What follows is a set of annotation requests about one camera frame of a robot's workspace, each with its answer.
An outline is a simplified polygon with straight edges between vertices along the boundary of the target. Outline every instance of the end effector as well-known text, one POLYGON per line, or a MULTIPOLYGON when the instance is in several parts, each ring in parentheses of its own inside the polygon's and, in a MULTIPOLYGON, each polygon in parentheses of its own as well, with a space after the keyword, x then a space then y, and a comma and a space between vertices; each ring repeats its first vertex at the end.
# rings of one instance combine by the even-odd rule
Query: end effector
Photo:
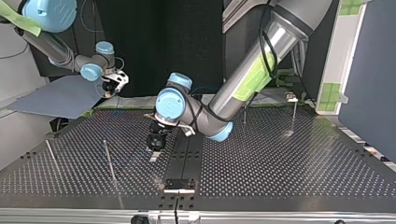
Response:
POLYGON ((210 139, 222 142, 231 133, 233 123, 216 116, 207 105, 189 96, 192 80, 180 73, 173 73, 166 87, 158 94, 154 119, 147 138, 148 149, 158 152, 164 149, 166 135, 180 128, 186 136, 202 133, 210 139))

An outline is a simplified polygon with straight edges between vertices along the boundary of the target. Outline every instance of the black cable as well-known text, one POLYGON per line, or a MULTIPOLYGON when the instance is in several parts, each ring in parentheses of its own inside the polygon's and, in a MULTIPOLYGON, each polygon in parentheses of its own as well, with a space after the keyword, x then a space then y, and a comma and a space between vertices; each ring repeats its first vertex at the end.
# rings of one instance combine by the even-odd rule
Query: black cable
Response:
POLYGON ((270 77, 271 78, 275 78, 276 77, 276 73, 277 73, 277 63, 278 63, 277 54, 276 54, 274 46, 271 43, 270 38, 268 37, 267 33, 265 33, 264 30, 263 30, 263 28, 264 28, 263 27, 263 21, 264 21, 266 15, 267 15, 268 8, 271 7, 270 4, 271 4, 271 0, 269 0, 265 4, 265 9, 262 12, 262 18, 260 20, 260 29, 259 29, 259 40, 260 40, 260 47, 262 48, 262 57, 264 59, 265 67, 266 67, 267 71, 270 73, 270 77), (263 38, 264 38, 266 44, 268 45, 268 47, 270 48, 271 53, 273 54, 273 57, 274 57, 274 69, 271 69, 271 66, 268 63, 267 54, 265 53, 265 46, 264 46, 264 43, 263 43, 263 40, 262 40, 263 38))
POLYGON ((29 47, 29 44, 26 43, 26 46, 25 46, 25 48, 23 49, 23 51, 21 51, 21 52, 19 52, 19 53, 16 53, 16 54, 13 54, 13 55, 6 56, 6 57, 1 57, 0 60, 1 60, 1 59, 9 59, 9 58, 14 58, 14 57, 20 56, 21 54, 23 54, 23 53, 27 50, 28 47, 29 47))
MULTIPOLYGON (((297 63, 296 54, 293 53, 293 54, 291 54, 291 55, 293 56, 292 59, 294 60, 294 62, 297 63)), ((301 82, 301 85, 302 85, 303 88, 304 88, 304 91, 306 92, 306 95, 309 97, 309 99, 311 100, 312 104, 314 104, 314 106, 317 107, 316 100, 314 100, 314 98, 312 98, 312 96, 309 94, 309 92, 308 92, 308 90, 307 90, 307 88, 306 88, 306 86, 305 86, 305 84, 304 84, 304 82, 303 82, 302 75, 300 74, 300 71, 298 70, 298 68, 296 68, 296 73, 297 73, 297 77, 300 79, 300 82, 301 82)))
POLYGON ((73 38, 74 38, 75 45, 76 45, 76 53, 77 53, 77 55, 79 55, 79 49, 78 49, 77 37, 76 37, 76 30, 75 30, 74 24, 72 25, 72 33, 73 33, 73 38))
POLYGON ((176 200, 176 206, 175 206, 175 223, 178 224, 178 215, 177 215, 177 206, 178 206, 178 199, 176 200))

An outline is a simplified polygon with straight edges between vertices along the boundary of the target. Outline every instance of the cable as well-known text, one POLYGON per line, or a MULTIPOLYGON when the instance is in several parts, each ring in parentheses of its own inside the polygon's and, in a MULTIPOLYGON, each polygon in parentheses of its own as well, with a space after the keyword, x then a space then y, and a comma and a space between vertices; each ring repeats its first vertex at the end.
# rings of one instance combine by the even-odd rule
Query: cable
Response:
POLYGON ((79 49, 78 49, 78 44, 77 44, 77 37, 76 37, 76 30, 75 30, 74 24, 72 25, 72 32, 73 32, 73 39, 74 39, 75 45, 76 45, 76 52, 77 52, 77 54, 79 54, 79 49))
POLYGON ((191 91, 190 95, 193 95, 196 91, 202 90, 202 89, 204 89, 204 90, 212 90, 212 91, 218 91, 219 90, 219 88, 216 88, 216 87, 198 87, 195 90, 191 91))
MULTIPOLYGON (((296 59, 296 55, 294 54, 294 52, 291 53, 291 60, 297 64, 297 59, 296 59)), ((317 107, 316 100, 314 100, 314 98, 312 98, 312 96, 309 94, 309 92, 303 82, 303 76, 302 76, 302 74, 300 74, 299 69, 296 69, 295 72, 297 74, 297 77, 300 79, 301 85, 303 86, 304 91, 306 92, 306 95, 309 97, 309 100, 311 100, 312 104, 314 104, 314 106, 317 107)))
POLYGON ((118 59, 118 60, 120 60, 122 62, 122 67, 119 68, 120 70, 122 70, 124 68, 124 66, 125 66, 125 61, 122 58, 120 58, 120 57, 114 57, 114 58, 118 59))
POLYGON ((272 43, 271 43, 270 38, 268 37, 267 33, 265 33, 264 30, 263 30, 263 21, 264 21, 264 19, 265 19, 265 16, 267 15, 268 8, 270 8, 270 4, 271 4, 271 0, 269 0, 269 1, 265 4, 265 9, 264 9, 264 11, 262 12, 262 18, 261 18, 261 20, 260 20, 260 29, 259 29, 259 40, 260 40, 260 46, 261 46, 261 48, 262 48, 262 57, 263 57, 263 59, 264 59, 265 67, 266 67, 267 71, 270 73, 270 77, 271 77, 271 78, 275 78, 275 77, 276 77, 276 73, 277 73, 277 63, 278 63, 278 61, 277 61, 277 54, 276 54, 276 51, 275 51, 274 46, 273 46, 272 43), (271 50, 271 53, 273 54, 273 57, 274 57, 274 69, 273 69, 273 70, 271 69, 271 66, 270 66, 270 64, 268 63, 268 58, 267 58, 268 55, 267 55, 267 53, 265 52, 265 46, 264 46, 264 43, 263 43, 262 38, 264 38, 266 44, 268 45, 268 47, 269 47, 270 50, 271 50))
POLYGON ((26 43, 26 46, 24 47, 24 49, 21 52, 13 54, 13 55, 6 56, 6 57, 0 57, 0 60, 1 59, 15 58, 17 56, 20 56, 21 54, 23 54, 28 49, 28 47, 29 47, 29 44, 26 43))
POLYGON ((103 30, 102 31, 92 30, 92 29, 88 28, 87 24, 85 24, 85 21, 83 19, 83 11, 84 11, 84 7, 85 7, 86 3, 87 3, 87 0, 84 0, 84 2, 81 5, 81 11, 79 12, 79 19, 81 20, 82 26, 84 26, 84 28, 87 31, 89 31, 89 32, 92 32, 92 33, 103 33, 104 32, 103 30))
POLYGON ((178 215, 177 215, 177 206, 178 206, 178 199, 176 200, 176 206, 175 206, 175 223, 178 224, 178 215))
MULTIPOLYGON (((96 30, 96 4, 95 0, 92 0, 92 13, 93 13, 93 30, 96 30)), ((96 37, 97 32, 93 32, 93 52, 96 52, 96 37)))

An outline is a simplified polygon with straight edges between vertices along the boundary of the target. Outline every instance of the white wall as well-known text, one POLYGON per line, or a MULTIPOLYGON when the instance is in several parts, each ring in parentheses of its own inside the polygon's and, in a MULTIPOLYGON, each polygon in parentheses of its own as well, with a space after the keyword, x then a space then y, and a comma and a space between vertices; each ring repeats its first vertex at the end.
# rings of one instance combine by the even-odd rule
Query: white wall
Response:
MULTIPOLYGON (((344 93, 349 76, 350 65, 359 39, 361 22, 364 17, 366 5, 361 7, 357 15, 338 16, 332 34, 332 41, 329 48, 327 62, 323 72, 318 94, 318 102, 322 93, 324 83, 341 84, 341 93, 344 93)), ((320 115, 338 115, 340 110, 338 104, 335 111, 318 111, 320 115)))
MULTIPOLYGON (((0 58, 19 53, 25 46, 12 25, 0 24, 0 58)), ((30 49, 17 57, 0 59, 0 169, 36 147, 50 132, 48 122, 52 118, 6 109, 18 97, 45 84, 30 49)))

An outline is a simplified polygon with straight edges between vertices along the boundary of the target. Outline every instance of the perforated metal table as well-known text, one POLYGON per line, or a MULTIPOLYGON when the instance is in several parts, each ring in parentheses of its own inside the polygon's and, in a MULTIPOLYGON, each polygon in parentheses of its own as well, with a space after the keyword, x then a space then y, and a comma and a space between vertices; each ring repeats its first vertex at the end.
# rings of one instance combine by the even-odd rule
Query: perforated metal table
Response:
POLYGON ((148 112, 96 111, 51 141, 56 160, 42 145, 0 171, 0 216, 21 208, 396 214, 396 174, 310 108, 295 120, 292 107, 250 108, 223 143, 173 131, 157 162, 145 150, 148 112), (195 193, 164 194, 166 179, 193 179, 195 193))

